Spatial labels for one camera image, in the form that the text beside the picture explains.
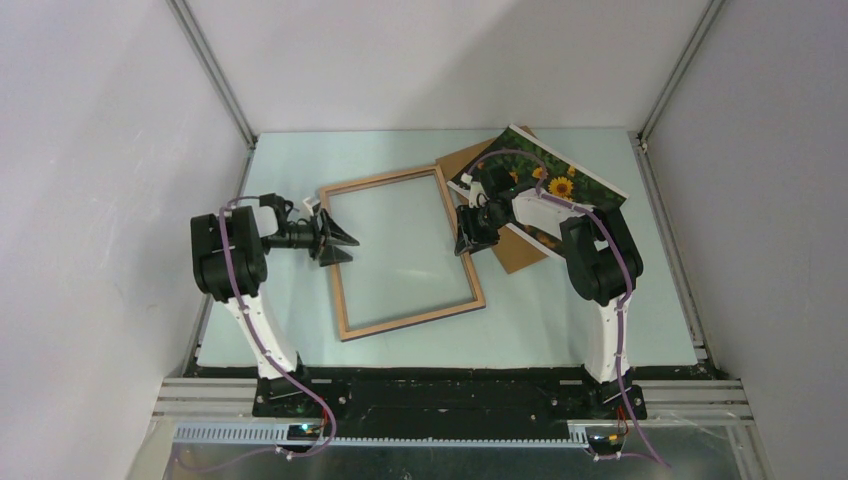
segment white wall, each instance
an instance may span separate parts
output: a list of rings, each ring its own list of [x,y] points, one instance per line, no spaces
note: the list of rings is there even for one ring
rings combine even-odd
[[[638,129],[707,0],[190,3],[263,132]]]
[[[166,3],[0,4],[0,478],[122,478],[245,148]]]
[[[649,140],[779,479],[845,478],[848,5],[729,2]]]

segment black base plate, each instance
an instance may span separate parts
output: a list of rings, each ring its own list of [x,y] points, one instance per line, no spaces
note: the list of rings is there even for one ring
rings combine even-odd
[[[309,387],[328,403],[338,421],[337,435],[345,437],[561,439],[568,437],[566,420],[615,419],[621,404],[620,395],[592,404],[589,386],[545,379],[323,378]],[[261,389],[255,417],[322,417],[321,407],[303,393],[267,400]],[[641,388],[631,386],[628,396],[636,416],[646,418]]]

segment wooden picture frame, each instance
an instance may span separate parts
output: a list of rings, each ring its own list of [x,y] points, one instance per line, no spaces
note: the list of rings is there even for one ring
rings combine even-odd
[[[453,209],[453,204],[450,199],[450,194],[448,193],[448,188],[445,182],[444,175],[442,174],[441,168],[437,165],[411,168],[408,170],[401,170],[397,172],[391,172],[376,175],[373,177],[363,178],[360,180],[354,180],[351,182],[344,182],[336,185],[326,186],[319,189],[319,195],[321,198],[322,206],[332,214],[331,199],[334,196],[342,195],[345,193],[352,193],[359,190],[377,188],[389,184],[404,182],[407,180],[413,180],[428,176],[432,176],[435,179],[438,192],[445,209],[445,215],[447,216],[447,220],[450,224],[450,231],[453,234],[452,240],[455,240],[457,231],[456,216]],[[344,225],[344,218],[337,220],[340,222],[341,225]],[[356,237],[355,232],[350,233],[354,237]],[[349,251],[354,256],[353,261],[356,262],[356,248],[354,247]],[[339,338],[341,339],[341,341],[344,342],[347,340],[374,335],[377,333],[383,333],[398,328],[408,327],[411,325],[418,325],[424,322],[429,322],[432,320],[437,320],[440,318],[445,318],[452,315],[457,315],[460,313],[470,312],[473,310],[484,308],[486,306],[486,300],[483,296],[483,289],[480,286],[480,281],[477,278],[477,271],[474,269],[474,264],[471,261],[471,256],[468,254],[463,254],[457,259],[457,261],[462,262],[462,268],[465,272],[465,277],[468,282],[469,290],[471,293],[471,300],[469,302],[451,305],[445,308],[436,308],[432,311],[417,313],[403,318],[391,319],[383,323],[379,323],[376,325],[368,325],[360,328],[351,328],[349,324],[348,309],[345,303],[344,285],[342,284],[341,269],[344,268],[344,264],[332,265],[330,267],[330,275],[334,295],[336,319],[338,321]]]

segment brown cardboard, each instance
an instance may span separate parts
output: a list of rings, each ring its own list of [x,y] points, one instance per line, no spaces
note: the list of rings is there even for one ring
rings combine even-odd
[[[536,136],[527,127],[521,127],[521,129],[534,137]],[[436,165],[441,167],[445,178],[453,178],[454,175],[474,160],[477,155],[480,155],[486,147],[491,145],[494,140],[494,138],[491,138],[477,145],[472,145],[444,157],[437,158]],[[463,198],[462,202],[468,203],[468,200]],[[492,247],[492,251],[495,253],[506,273],[517,272],[524,267],[533,265],[539,260],[548,258],[538,248],[530,245],[509,228],[503,227],[498,233],[501,235],[501,240],[497,245]]]

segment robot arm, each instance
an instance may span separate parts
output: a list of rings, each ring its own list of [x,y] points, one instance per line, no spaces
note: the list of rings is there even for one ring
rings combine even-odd
[[[601,250],[596,247],[595,242],[605,241],[606,237],[588,213],[600,220],[615,243],[627,267],[632,291],[643,265],[621,211],[610,205],[579,205],[538,193],[532,185],[516,185],[502,167],[484,170],[480,182],[471,180],[470,175],[463,176],[472,193],[469,206],[457,207],[455,253],[474,253],[495,245],[498,229],[510,221],[536,227],[561,240],[572,285],[582,298],[596,303],[584,368],[598,384],[611,384],[617,378],[615,360],[620,355],[624,375],[630,366],[623,338],[619,353],[618,317],[621,310],[623,333],[630,304],[627,282],[611,246]]]
[[[237,207],[219,216],[192,218],[192,260],[197,286],[223,303],[241,327],[256,357],[259,377],[275,380],[283,376],[280,368],[293,372],[300,360],[262,297],[260,285],[268,276],[265,254],[271,248],[307,249],[323,267],[350,261],[352,257],[338,246],[356,246],[359,242],[318,205],[307,204],[310,217],[296,222],[288,220],[294,205],[278,195],[259,197],[259,205],[255,210],[250,206]],[[233,292],[224,256],[222,224],[238,296]]]

